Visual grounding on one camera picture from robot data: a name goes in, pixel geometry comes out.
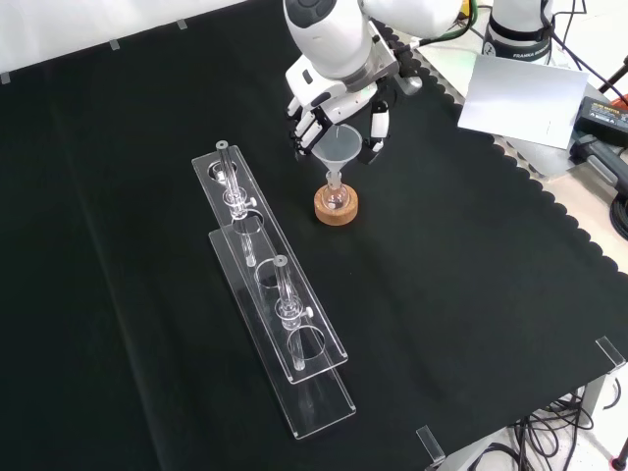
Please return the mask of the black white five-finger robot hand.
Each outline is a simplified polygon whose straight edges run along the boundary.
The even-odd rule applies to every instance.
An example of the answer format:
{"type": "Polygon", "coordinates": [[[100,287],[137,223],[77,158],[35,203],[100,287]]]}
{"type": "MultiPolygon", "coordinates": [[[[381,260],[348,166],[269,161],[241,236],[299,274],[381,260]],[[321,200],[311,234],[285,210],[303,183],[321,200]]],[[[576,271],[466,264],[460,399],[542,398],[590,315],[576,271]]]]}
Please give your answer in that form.
{"type": "Polygon", "coordinates": [[[389,105],[382,97],[383,79],[349,91],[342,81],[321,76],[309,59],[300,56],[287,70],[286,80],[292,93],[287,106],[287,116],[293,121],[290,139],[297,156],[310,155],[331,127],[369,108],[370,136],[363,140],[358,160],[369,165],[377,159],[390,127],[389,105]]]}

